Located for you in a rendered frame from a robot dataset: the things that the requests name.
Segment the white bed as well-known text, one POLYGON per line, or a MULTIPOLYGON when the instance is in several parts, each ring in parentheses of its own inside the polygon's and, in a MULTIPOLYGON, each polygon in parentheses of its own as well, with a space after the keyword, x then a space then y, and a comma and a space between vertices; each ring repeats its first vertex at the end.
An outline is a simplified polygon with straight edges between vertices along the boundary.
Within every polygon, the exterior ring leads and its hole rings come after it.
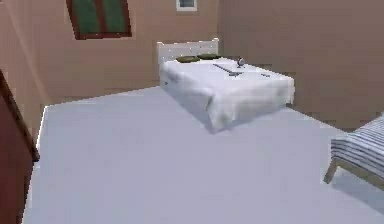
POLYGON ((237 61, 225 57, 193 63, 176 61, 180 56, 216 54, 218 47, 217 38, 157 44, 160 86, 193 111, 201 113, 210 121, 213 130, 272 112, 294 101, 295 84, 289 76, 250 64, 238 68, 237 61), (213 64, 243 73, 237 77, 229 76, 213 64))

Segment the white framed picture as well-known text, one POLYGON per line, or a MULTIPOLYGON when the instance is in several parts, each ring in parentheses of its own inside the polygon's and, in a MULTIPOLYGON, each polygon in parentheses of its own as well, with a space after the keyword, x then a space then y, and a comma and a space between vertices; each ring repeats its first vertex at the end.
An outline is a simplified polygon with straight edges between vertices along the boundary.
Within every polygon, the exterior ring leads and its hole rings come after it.
POLYGON ((177 11, 196 11, 197 0, 176 0, 177 11))

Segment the red framed window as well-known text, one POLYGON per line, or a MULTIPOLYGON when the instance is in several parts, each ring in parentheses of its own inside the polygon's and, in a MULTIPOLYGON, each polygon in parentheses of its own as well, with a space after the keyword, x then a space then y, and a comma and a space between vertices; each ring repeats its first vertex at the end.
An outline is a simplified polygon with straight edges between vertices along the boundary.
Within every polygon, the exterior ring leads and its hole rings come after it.
POLYGON ((76 40, 132 37, 127 0, 66 0, 76 40))

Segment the striped cushion wooden chair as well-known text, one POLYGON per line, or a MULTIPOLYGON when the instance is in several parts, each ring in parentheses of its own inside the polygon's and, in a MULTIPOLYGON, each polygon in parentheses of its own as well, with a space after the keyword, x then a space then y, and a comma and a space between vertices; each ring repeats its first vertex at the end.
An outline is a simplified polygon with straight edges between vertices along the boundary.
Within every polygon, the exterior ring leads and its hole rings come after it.
POLYGON ((323 181, 331 183, 342 168, 384 191, 384 113, 330 141, 330 164, 323 181))

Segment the dark red wooden cupboard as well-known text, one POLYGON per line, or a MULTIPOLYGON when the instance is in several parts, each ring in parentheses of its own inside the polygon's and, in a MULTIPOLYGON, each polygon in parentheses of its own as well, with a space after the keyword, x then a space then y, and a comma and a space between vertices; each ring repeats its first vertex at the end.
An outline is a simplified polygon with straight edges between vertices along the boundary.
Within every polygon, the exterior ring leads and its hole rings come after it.
POLYGON ((0 70, 0 224, 21 224, 33 164, 38 158, 27 126, 0 70))

